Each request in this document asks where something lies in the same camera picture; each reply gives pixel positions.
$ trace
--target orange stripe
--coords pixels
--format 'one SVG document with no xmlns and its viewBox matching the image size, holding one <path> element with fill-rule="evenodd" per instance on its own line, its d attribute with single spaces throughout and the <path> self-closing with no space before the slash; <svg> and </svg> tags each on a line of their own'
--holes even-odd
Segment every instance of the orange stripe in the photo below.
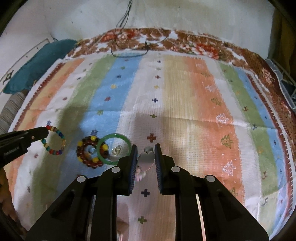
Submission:
<svg viewBox="0 0 296 241">
<path fill-rule="evenodd" d="M 214 77 L 202 59 L 186 59 L 188 71 L 190 71 L 191 81 L 195 90 L 199 104 L 199 116 L 201 117 L 200 126 L 203 129 L 202 136 L 199 137 L 204 158 L 200 164 L 204 170 L 204 175 L 212 174 L 216 176 L 227 189 L 235 188 L 236 198 L 243 202 L 244 187 L 242 185 L 241 160 L 238 147 L 238 139 L 232 125 L 233 118 L 230 115 L 222 97 L 215 85 Z M 212 86 L 212 91 L 205 89 Z M 227 124 L 217 122 L 216 117 L 225 114 L 229 119 Z M 230 136 L 230 148 L 221 143 L 224 136 Z M 222 169 L 230 161 L 236 167 L 233 176 L 229 176 Z"/>
<path fill-rule="evenodd" d="M 41 90 L 41 92 L 34 99 L 31 107 L 26 111 L 23 121 L 18 127 L 19 130 L 29 130 L 36 127 L 37 119 L 42 111 L 44 111 L 52 98 L 56 95 L 62 85 L 73 71 L 83 62 L 83 58 L 66 63 L 59 72 L 57 72 L 52 80 Z M 19 166 L 22 163 L 23 156 L 15 159 L 11 164 L 9 174 L 7 175 L 9 182 L 9 189 L 14 196 L 15 183 Z"/>
</svg>

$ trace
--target colorful rug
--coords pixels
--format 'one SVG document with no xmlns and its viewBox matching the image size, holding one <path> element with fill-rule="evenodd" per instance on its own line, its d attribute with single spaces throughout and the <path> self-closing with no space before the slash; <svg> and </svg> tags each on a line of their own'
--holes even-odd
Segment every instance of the colorful rug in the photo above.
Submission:
<svg viewBox="0 0 296 241">
<path fill-rule="evenodd" d="M 26 98 L 10 130 L 49 124 L 63 132 L 67 146 L 53 156 L 36 142 L 12 163 L 9 184 L 24 227 L 78 175 L 110 168 L 79 162 L 77 142 L 117 132 L 139 154 L 160 143 L 163 154 L 192 175 L 216 176 L 275 235 L 295 207 L 294 146 L 254 72 L 207 56 L 120 54 L 126 57 L 94 53 L 56 63 Z M 59 141 L 48 138 L 54 149 Z M 175 240 L 174 197 L 159 194 L 155 167 L 131 196 L 118 198 L 118 216 L 129 223 L 124 240 Z"/>
</svg>

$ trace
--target small figurine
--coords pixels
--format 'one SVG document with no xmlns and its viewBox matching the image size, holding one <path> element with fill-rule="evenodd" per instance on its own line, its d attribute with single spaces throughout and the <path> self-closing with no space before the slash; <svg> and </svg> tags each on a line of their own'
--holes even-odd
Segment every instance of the small figurine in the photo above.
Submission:
<svg viewBox="0 0 296 241">
<path fill-rule="evenodd" d="M 154 158 L 153 148 L 151 146 L 146 146 L 144 152 L 138 157 L 135 177 L 137 182 L 141 181 L 142 178 L 146 176 L 146 171 L 153 166 Z"/>
</svg>

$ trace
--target green stripe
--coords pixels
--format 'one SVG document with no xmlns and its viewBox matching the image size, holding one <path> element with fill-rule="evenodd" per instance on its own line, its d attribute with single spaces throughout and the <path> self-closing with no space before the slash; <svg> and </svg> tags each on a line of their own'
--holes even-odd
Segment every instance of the green stripe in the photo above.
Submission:
<svg viewBox="0 0 296 241">
<path fill-rule="evenodd" d="M 56 127 L 65 135 L 67 140 L 66 145 L 69 146 L 69 142 L 73 139 L 73 134 L 77 130 L 96 90 L 100 87 L 102 80 L 105 78 L 115 60 L 116 58 L 112 55 L 107 55 L 93 64 L 91 72 L 79 82 L 67 106 L 63 108 L 57 116 L 59 124 L 56 125 Z M 60 138 L 53 136 L 50 142 L 53 142 L 53 149 L 60 148 Z M 41 166 L 34 171 L 32 183 L 33 213 L 30 215 L 32 222 L 35 222 L 43 214 L 45 205 L 55 199 L 56 188 L 61 175 L 59 167 L 64 161 L 68 151 L 69 150 L 66 148 L 61 156 L 46 154 Z"/>
<path fill-rule="evenodd" d="M 265 124 L 260 117 L 256 105 L 239 79 L 237 72 L 228 65 L 220 64 L 220 67 L 232 87 L 247 122 L 251 125 L 255 123 L 257 126 L 260 126 L 255 130 L 251 129 L 250 133 L 258 153 L 261 177 L 264 177 L 263 172 L 268 170 L 267 177 L 262 179 L 262 195 L 263 197 L 268 196 L 278 191 L 278 183 L 276 164 Z"/>
</svg>

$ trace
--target screw head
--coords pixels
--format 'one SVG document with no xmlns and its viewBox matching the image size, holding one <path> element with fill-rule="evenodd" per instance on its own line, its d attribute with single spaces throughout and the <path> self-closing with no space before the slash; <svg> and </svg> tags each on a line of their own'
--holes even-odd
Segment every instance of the screw head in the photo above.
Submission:
<svg viewBox="0 0 296 241">
<path fill-rule="evenodd" d="M 77 178 L 77 182 L 79 182 L 79 183 L 82 183 L 82 182 L 84 182 L 85 180 L 86 180 L 85 176 L 79 176 L 79 177 Z"/>
<path fill-rule="evenodd" d="M 216 180 L 216 178 L 212 175 L 207 176 L 207 181 L 213 183 Z"/>
<path fill-rule="evenodd" d="M 172 172 L 179 172 L 181 171 L 180 167 L 172 167 Z"/>
<path fill-rule="evenodd" d="M 114 168 L 112 168 L 111 171 L 112 171 L 113 173 L 118 173 L 118 172 L 120 172 L 120 170 L 121 170 L 120 167 L 114 167 Z"/>
</svg>

